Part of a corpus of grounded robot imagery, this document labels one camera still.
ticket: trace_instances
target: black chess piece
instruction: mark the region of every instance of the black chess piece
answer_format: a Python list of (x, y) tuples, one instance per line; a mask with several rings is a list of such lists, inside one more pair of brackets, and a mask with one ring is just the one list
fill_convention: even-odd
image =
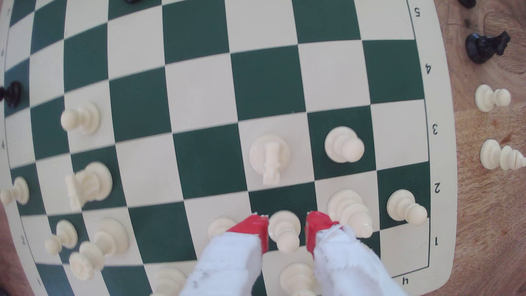
[(5, 89), (0, 86), (0, 101), (5, 99), (8, 107), (14, 108), (20, 102), (20, 93), (22, 92), (22, 85), (18, 81), (13, 81)]
[(511, 37), (506, 31), (496, 37), (480, 36), (473, 33), (466, 38), (466, 51), (472, 61), (482, 64), (494, 54), (503, 55), (510, 40)]
[(475, 4), (477, 3), (477, 0), (459, 0), (459, 2), (465, 8), (473, 8), (473, 7), (475, 7)]

